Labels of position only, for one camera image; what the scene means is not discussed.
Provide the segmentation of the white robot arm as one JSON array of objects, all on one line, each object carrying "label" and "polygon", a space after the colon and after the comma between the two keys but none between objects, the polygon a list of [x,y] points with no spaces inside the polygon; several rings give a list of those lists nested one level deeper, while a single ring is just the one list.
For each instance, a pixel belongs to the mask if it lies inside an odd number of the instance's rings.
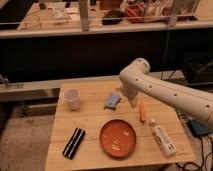
[{"label": "white robot arm", "polygon": [[181,110],[213,129],[213,93],[181,86],[148,76],[150,64],[137,58],[121,70],[121,92],[132,101],[138,92]]}]

